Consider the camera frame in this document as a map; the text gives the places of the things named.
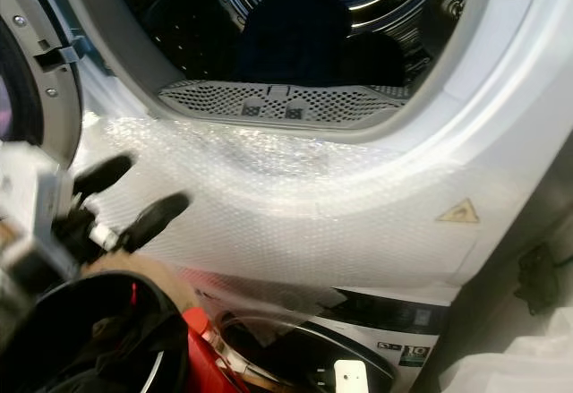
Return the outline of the yellow triangle warning sticker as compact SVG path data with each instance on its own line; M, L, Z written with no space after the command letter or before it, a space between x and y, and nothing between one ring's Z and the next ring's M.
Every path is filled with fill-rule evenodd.
M476 213L474 202L470 198L464 198L441 213L435 221L446 222L446 224L479 224L480 218Z

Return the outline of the black wall fitting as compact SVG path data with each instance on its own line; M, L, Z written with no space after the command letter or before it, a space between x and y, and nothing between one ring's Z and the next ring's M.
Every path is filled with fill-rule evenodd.
M559 262L547 244L539 244L518 259L518 287L513 295L526 303L529 315L536 316L555 306L560 296Z

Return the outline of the dark navy garment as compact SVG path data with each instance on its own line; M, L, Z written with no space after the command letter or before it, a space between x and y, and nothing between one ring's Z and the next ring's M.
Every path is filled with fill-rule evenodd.
M353 34L339 0L261 0L235 48L233 81L316 87L404 85L404 52L388 34Z

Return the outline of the white plastic bag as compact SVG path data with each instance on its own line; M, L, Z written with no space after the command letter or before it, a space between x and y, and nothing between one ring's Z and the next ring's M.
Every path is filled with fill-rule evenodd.
M503 352L463 357L439 385L440 393L573 393L573 332L519 337Z

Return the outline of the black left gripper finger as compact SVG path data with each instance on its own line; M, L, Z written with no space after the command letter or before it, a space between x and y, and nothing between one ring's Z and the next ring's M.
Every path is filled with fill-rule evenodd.
M167 229L192 204L187 192L175 192L141 210L139 216L119 235L118 250L138 251Z
M132 153L118 153L81 171L73 178L75 200L82 203L87 197L109 189L111 185L126 176L134 164Z

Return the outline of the round dark washer door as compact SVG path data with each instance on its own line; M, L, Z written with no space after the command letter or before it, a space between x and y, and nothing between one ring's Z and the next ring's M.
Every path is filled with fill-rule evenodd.
M307 393L335 393L338 360L364 363L369 393L390 393L396 386L396 370L381 354L311 320L290 325L263 312L225 312L218 330L255 367Z

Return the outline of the round glass dryer door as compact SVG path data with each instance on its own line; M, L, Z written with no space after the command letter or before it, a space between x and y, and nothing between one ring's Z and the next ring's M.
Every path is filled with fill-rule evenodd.
M68 167L81 144L79 55L49 0L0 0L3 140Z

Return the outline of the red plastic basin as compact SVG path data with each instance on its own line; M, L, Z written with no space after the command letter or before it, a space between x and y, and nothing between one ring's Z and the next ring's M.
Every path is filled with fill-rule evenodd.
M211 327L200 307L183 311L188 330L190 380L188 393L251 393L245 381L204 337Z

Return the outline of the clear bubble wrap sheet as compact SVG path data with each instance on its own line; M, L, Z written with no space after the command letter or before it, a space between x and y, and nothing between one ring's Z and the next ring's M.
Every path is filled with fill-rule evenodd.
M187 192L192 204L143 254L189 274L255 281L462 283L532 191L503 167L234 124L83 115L75 166L118 153L134 164L91 198L102 220L126 226L159 198ZM464 198L479 224L435 221Z

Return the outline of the white tumble dryer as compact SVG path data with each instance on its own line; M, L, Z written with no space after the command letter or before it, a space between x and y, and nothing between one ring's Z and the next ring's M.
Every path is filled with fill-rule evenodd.
M372 127L341 131L229 123L172 109L159 92L189 79L161 56L125 0L60 4L85 44L89 112L102 117L234 124L503 167L532 185L528 197L573 132L573 0L466 0L455 23L434 16L431 32L447 42L427 74L399 86L410 93L405 105ZM479 268L498 242L480 258Z

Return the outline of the grey perforated lint filter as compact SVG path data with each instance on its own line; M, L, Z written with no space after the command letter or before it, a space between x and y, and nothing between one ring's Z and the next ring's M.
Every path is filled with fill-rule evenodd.
M178 81L158 97L190 117L237 124L362 130L384 122L410 98L405 87L303 87L285 83Z

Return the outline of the black laundry basket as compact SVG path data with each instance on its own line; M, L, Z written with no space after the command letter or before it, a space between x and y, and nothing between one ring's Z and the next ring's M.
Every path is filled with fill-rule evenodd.
M1 347L0 393L189 393L188 327L150 279L111 271L34 304Z

